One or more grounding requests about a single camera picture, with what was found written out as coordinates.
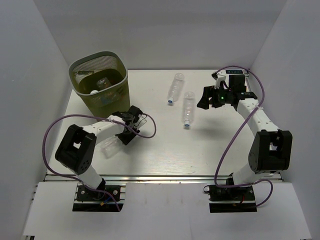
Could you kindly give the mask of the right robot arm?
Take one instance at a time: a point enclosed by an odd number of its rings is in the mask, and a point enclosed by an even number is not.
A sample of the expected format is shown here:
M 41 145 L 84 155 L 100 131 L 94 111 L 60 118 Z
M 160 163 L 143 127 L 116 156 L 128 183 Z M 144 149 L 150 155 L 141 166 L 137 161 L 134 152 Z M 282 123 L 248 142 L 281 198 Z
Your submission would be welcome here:
M 225 184 L 226 195 L 236 200 L 244 193 L 244 187 L 261 178 L 289 168 L 293 136 L 288 130 L 276 126 L 261 107 L 261 101 L 252 91 L 247 91 L 243 74 L 224 75 L 213 73 L 215 84 L 206 86 L 197 104 L 198 108 L 220 108 L 231 105 L 244 118 L 254 136 L 248 153 L 248 163 L 231 174 L 231 182 Z

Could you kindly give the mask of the clear crushed bottle front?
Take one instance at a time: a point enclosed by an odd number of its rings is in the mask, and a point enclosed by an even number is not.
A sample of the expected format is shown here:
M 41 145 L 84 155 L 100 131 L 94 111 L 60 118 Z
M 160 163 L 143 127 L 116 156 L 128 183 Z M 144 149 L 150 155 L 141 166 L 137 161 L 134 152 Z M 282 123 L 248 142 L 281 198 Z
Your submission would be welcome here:
M 113 86 L 113 83 L 111 80 L 109 80 L 107 77 L 103 77 L 101 79 L 99 79 L 96 83 L 98 89 L 100 91 L 104 90 L 104 89 L 107 89 L 107 88 L 110 88 Z

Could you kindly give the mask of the crushed clear bottle white cap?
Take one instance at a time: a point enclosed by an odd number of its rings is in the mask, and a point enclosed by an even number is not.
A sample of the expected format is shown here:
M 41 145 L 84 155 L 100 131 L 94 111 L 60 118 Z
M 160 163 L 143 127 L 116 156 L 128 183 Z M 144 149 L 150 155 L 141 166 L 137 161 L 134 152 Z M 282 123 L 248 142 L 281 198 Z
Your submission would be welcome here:
M 100 150 L 107 159 L 112 158 L 122 149 L 122 142 L 116 136 L 109 137 L 100 143 Z

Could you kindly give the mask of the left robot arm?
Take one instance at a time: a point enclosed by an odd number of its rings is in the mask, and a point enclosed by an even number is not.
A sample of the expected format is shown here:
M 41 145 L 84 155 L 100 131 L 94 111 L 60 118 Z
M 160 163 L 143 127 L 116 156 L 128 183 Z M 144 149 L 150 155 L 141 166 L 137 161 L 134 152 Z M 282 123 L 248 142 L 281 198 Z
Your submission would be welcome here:
M 131 142 L 139 128 L 146 123 L 143 112 L 136 106 L 128 111 L 115 112 L 108 118 L 97 117 L 91 125 L 68 127 L 55 153 L 55 159 L 72 171 L 86 186 L 88 193 L 99 200 L 105 196 L 106 182 L 92 166 L 96 145 L 102 143 L 104 151 L 114 155 Z

